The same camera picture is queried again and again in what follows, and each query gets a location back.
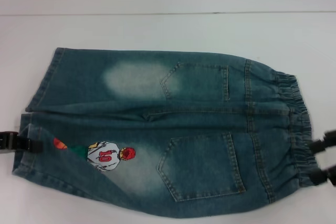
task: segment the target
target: white background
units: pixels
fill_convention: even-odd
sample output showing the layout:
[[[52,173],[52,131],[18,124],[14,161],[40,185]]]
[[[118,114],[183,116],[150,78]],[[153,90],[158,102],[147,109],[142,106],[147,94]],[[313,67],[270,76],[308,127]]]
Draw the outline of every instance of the white background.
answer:
[[[321,138],[336,128],[335,45],[335,0],[0,0],[0,131],[18,130],[55,48],[70,47],[220,52],[260,61],[297,76],[313,136]],[[13,158],[0,155],[2,223],[336,223],[331,184],[245,214],[174,220],[37,186],[11,175]],[[318,161],[335,164],[336,151]]]

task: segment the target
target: embroidered patch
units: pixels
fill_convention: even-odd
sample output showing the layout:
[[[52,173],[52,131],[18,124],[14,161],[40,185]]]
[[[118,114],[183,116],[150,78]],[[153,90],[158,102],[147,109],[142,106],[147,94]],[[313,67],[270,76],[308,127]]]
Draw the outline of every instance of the embroidered patch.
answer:
[[[135,157],[135,149],[124,147],[120,150],[116,144],[110,142],[97,142],[88,147],[67,147],[55,138],[54,145],[58,149],[72,150],[102,172],[115,169],[121,160],[127,161]]]

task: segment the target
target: denim shorts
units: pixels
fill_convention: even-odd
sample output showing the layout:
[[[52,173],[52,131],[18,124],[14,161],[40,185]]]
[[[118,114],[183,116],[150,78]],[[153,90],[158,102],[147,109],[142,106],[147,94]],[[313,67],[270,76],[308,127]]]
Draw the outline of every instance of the denim shorts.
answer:
[[[250,211],[312,186],[295,76],[224,54],[57,48],[13,174],[152,215]]]

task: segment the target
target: red patch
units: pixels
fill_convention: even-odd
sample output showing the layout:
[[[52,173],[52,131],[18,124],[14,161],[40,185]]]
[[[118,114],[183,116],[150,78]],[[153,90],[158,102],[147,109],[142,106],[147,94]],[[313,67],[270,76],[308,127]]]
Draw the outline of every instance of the red patch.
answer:
[[[67,149],[68,147],[62,143],[59,139],[54,138],[54,146],[58,149]]]

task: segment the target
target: back pocket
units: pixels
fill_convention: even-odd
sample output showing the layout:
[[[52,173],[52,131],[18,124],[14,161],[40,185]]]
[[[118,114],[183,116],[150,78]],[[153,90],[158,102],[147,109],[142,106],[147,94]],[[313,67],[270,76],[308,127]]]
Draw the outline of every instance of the back pocket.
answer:
[[[161,85],[168,100],[228,101],[228,66],[179,62]]]
[[[172,138],[157,169],[175,201],[245,191],[230,133]]]

